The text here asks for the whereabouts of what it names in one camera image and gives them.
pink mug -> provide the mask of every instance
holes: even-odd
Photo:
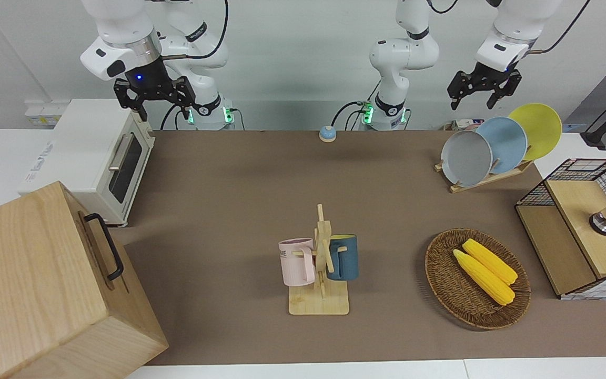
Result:
[[[285,285],[300,286],[315,282],[313,247],[312,238],[294,238],[279,243],[279,261]],[[294,252],[303,252],[303,256],[294,255]]]

wooden box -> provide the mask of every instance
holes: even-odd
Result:
[[[123,246],[86,216],[60,182],[0,206],[0,377],[122,378],[168,347]]]
[[[606,207],[606,194],[596,181],[543,184],[552,205],[519,204],[516,209],[555,294],[606,299],[606,236],[589,225],[591,214]]]

blue mug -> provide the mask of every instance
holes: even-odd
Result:
[[[359,254],[357,236],[353,234],[336,234],[329,243],[334,272],[327,269],[327,278],[332,281],[351,281],[359,276]]]

corn cob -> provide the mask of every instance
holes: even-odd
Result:
[[[485,246],[478,243],[476,240],[469,238],[462,244],[467,254],[476,258],[476,261],[481,262],[485,267],[492,271],[497,278],[502,279],[507,285],[512,285],[516,282],[518,274],[508,264],[496,256]]]
[[[457,262],[462,269],[471,276],[474,282],[478,284],[495,302],[499,305],[507,305],[513,302],[516,296],[514,291],[501,279],[497,278],[489,269],[473,256],[465,254],[460,250],[454,249],[452,253],[457,258]]]

wooden mug rack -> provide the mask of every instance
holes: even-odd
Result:
[[[303,315],[346,315],[349,313],[349,298],[346,281],[332,281],[327,278],[335,270],[331,260],[331,221],[324,219],[322,204],[317,204],[317,227],[315,228],[315,282],[304,286],[289,287],[289,313]],[[294,252],[301,256],[303,252]]]

